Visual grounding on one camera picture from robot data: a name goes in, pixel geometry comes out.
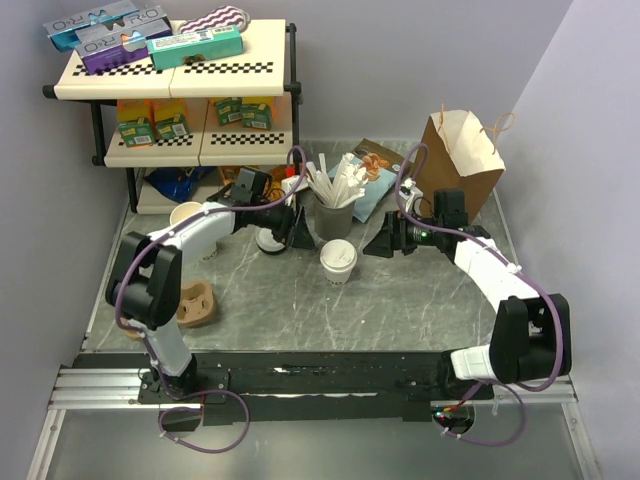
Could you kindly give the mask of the stack of white paper cups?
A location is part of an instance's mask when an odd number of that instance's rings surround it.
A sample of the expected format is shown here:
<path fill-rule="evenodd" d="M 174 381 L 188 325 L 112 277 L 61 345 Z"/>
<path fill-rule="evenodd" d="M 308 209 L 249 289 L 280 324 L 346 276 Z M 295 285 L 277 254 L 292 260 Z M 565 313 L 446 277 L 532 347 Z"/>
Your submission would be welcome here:
<path fill-rule="evenodd" d="M 198 220 L 198 214 L 202 210 L 202 204 L 196 201 L 187 201 L 180 203 L 173 208 L 169 215 L 169 225 L 171 227 L 182 226 L 186 231 L 191 228 Z M 218 243 L 211 242 L 206 248 L 200 252 L 202 261 L 213 260 L 218 254 Z"/>

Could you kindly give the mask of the single white paper cup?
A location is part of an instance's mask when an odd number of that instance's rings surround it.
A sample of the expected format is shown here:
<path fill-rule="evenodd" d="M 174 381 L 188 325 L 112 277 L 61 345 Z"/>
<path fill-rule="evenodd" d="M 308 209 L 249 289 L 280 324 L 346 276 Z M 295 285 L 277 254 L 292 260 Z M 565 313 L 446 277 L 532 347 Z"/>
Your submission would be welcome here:
<path fill-rule="evenodd" d="M 322 264 L 324 276 L 332 285 L 345 284 L 349 280 L 354 267 L 355 264 L 353 262 L 343 266 L 336 266 L 327 263 Z"/>

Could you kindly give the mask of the stack of white cup lids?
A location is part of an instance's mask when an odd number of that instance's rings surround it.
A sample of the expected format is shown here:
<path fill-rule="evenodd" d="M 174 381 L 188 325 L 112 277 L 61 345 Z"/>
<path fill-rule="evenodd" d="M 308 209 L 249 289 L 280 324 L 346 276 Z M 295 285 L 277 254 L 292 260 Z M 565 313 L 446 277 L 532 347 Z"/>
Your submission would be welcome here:
<path fill-rule="evenodd" d="M 276 241 L 272 231 L 267 228 L 259 228 L 257 230 L 255 241 L 258 248 L 267 255 L 278 255 L 285 249 L 285 245 L 280 241 Z"/>

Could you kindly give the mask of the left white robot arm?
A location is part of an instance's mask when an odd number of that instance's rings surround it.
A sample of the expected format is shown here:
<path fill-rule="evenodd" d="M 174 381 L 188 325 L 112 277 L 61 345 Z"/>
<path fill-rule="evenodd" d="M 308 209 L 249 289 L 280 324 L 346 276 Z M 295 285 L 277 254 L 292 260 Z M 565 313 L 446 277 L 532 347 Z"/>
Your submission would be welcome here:
<path fill-rule="evenodd" d="M 219 240 L 248 227 L 270 231 L 287 244 L 298 211 L 287 201 L 307 179 L 301 172 L 280 199 L 264 193 L 268 175 L 251 168 L 203 202 L 195 213 L 151 234 L 131 232 L 119 245 L 106 287 L 117 326 L 140 336 L 162 390 L 177 402 L 191 399 L 198 387 L 197 361 L 180 333 L 176 314 L 181 299 L 183 263 Z"/>

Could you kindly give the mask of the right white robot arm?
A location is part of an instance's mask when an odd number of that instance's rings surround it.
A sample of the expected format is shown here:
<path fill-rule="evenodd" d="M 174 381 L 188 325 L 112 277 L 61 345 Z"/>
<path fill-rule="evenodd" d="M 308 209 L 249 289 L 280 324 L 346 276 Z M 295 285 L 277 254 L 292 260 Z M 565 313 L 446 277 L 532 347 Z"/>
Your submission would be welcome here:
<path fill-rule="evenodd" d="M 473 280 L 496 312 L 490 341 L 448 353 L 449 366 L 437 373 L 438 390 L 459 398 L 472 380 L 522 384 L 553 380 L 572 367 L 570 308 L 561 294 L 540 294 L 506 260 L 491 235 L 471 225 L 464 192 L 438 190 L 432 215 L 388 211 L 380 231 L 363 253 L 391 258 L 420 246 L 438 249 Z"/>

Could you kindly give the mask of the white cup lid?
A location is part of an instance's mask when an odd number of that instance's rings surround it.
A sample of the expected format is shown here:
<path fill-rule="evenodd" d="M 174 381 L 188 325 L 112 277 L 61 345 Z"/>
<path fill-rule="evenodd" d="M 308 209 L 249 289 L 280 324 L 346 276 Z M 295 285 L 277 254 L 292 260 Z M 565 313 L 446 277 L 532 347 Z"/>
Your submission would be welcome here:
<path fill-rule="evenodd" d="M 349 241 L 334 239 L 322 247 L 320 262 L 325 269 L 332 272 L 351 270 L 357 262 L 357 251 Z"/>

